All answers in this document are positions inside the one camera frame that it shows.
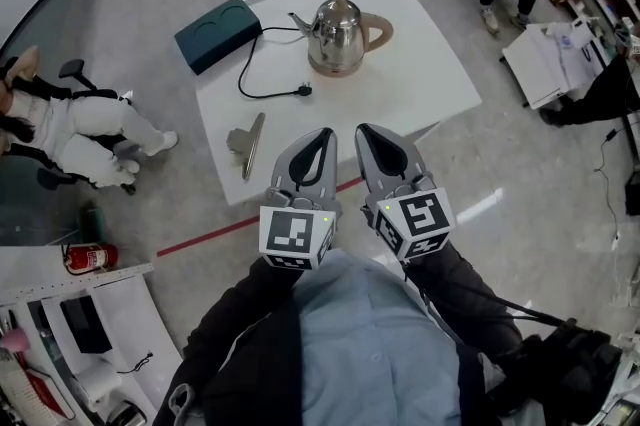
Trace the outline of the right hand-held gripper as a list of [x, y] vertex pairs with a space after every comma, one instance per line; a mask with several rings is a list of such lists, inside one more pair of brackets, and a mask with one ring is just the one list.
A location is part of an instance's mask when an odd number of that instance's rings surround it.
[[438, 187], [416, 146], [371, 123], [355, 131], [368, 195], [361, 208], [368, 226], [398, 260], [441, 250], [456, 225], [447, 192]]

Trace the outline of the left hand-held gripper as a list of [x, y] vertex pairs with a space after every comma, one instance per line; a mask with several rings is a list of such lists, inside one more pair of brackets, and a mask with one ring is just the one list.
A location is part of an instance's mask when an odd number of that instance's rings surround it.
[[[266, 262], [314, 270], [337, 231], [338, 139], [331, 128], [303, 135], [276, 159], [266, 204], [260, 207], [258, 251]], [[309, 191], [299, 191], [308, 187]]]

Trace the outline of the person's left forearm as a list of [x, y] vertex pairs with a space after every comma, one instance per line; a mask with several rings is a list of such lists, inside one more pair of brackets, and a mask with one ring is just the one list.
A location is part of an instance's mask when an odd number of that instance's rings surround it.
[[222, 367], [236, 339], [284, 303], [302, 274], [257, 259], [248, 275], [225, 291], [191, 332], [170, 387], [186, 383], [202, 390]]

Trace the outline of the dark teal flat box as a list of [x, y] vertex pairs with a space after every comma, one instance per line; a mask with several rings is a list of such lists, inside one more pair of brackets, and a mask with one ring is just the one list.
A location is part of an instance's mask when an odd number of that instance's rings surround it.
[[261, 23], [244, 0], [228, 0], [174, 35], [188, 67], [201, 75], [262, 33]]

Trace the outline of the white low cabinet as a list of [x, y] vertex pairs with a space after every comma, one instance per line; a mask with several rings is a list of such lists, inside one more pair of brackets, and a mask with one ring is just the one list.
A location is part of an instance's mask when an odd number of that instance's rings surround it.
[[611, 58], [584, 18], [573, 22], [530, 24], [502, 50], [507, 64], [533, 110], [563, 96], [583, 98]]

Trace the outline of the person's blue shirt torso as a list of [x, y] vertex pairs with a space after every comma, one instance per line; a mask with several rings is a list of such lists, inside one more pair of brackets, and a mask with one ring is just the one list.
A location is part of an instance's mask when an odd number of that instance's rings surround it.
[[461, 426], [456, 344], [401, 278], [333, 249], [294, 300], [303, 426]]

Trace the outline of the red fire extinguisher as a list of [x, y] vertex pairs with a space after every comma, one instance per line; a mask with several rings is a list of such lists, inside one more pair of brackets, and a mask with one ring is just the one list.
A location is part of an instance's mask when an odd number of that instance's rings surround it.
[[118, 262], [118, 249], [110, 244], [63, 245], [63, 265], [74, 276], [106, 271]]

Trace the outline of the black office chair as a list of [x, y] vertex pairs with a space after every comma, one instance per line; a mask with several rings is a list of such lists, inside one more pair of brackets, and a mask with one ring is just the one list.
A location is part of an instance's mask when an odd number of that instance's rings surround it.
[[[47, 100], [53, 98], [79, 100], [81, 98], [88, 97], [102, 97], [106, 99], [124, 101], [127, 104], [131, 104], [131, 101], [128, 98], [119, 96], [114, 90], [98, 89], [88, 78], [84, 76], [84, 64], [85, 62], [82, 59], [70, 60], [62, 65], [58, 77], [73, 78], [83, 85], [86, 88], [86, 91], [73, 91], [70, 88], [60, 88], [38, 78], [37, 76], [34, 77], [36, 85], [33, 85], [31, 81], [26, 81], [21, 75], [14, 78], [12, 88], [15, 91], [20, 89], [28, 93], [35, 92], [38, 94], [42, 92], [44, 94], [44, 98]], [[63, 172], [62, 169], [39, 148], [23, 144], [20, 141], [11, 142], [9, 140], [9, 135], [1, 129], [0, 138], [3, 140], [3, 155], [31, 158], [38, 161], [45, 167], [43, 171], [39, 170], [38, 173], [38, 182], [43, 188], [55, 190], [59, 185], [74, 184], [78, 180], [86, 181], [93, 188], [97, 188], [97, 186], [84, 175]]]

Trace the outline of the black rectangular box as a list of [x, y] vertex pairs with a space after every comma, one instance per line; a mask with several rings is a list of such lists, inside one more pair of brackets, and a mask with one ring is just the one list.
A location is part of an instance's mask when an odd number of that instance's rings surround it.
[[60, 308], [81, 353], [104, 354], [112, 349], [91, 296], [62, 301]]

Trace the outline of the black bag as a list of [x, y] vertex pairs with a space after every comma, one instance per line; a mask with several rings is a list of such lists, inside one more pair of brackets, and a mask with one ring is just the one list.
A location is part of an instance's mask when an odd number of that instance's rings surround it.
[[487, 396], [501, 416], [534, 400], [560, 419], [585, 425], [605, 404], [621, 359], [610, 335], [570, 318], [547, 338], [532, 335], [503, 356], [505, 379]]

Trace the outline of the white paper roll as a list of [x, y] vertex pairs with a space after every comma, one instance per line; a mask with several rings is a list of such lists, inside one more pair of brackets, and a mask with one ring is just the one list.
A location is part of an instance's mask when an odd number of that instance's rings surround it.
[[121, 384], [122, 378], [116, 368], [103, 359], [74, 376], [74, 388], [89, 408], [94, 408]]

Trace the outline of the pink round object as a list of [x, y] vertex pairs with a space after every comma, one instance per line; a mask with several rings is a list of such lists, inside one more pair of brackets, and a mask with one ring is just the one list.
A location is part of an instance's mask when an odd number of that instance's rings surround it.
[[28, 337], [21, 328], [9, 330], [0, 338], [0, 347], [10, 353], [22, 353], [30, 349]]

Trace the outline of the red carton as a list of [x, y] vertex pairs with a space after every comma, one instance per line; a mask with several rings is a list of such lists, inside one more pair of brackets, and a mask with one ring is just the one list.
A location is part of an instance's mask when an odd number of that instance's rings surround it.
[[26, 369], [25, 373], [29, 383], [33, 387], [35, 393], [42, 401], [42, 403], [59, 417], [66, 419], [67, 416], [65, 415], [63, 409], [59, 406], [54, 395], [51, 393], [49, 387], [47, 386], [47, 383], [45, 381], [46, 375], [40, 374], [39, 372], [32, 369]]

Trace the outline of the white perforated basket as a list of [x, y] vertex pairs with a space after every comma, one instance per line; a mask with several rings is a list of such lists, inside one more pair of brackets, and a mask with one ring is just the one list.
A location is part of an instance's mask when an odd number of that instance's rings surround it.
[[26, 426], [50, 426], [50, 414], [14, 360], [0, 360], [0, 388]]

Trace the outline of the white perforated shelf rail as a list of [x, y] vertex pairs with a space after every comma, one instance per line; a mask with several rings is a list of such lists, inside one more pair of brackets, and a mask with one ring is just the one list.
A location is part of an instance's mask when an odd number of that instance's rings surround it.
[[0, 285], [0, 305], [12, 304], [20, 301], [34, 301], [43, 298], [73, 293], [87, 288], [110, 284], [119, 280], [144, 275], [154, 269], [152, 263], [139, 264], [108, 272], [93, 272], [81, 276], [66, 274], [64, 279], [58, 278], [51, 282], [25, 284], [9, 287]]

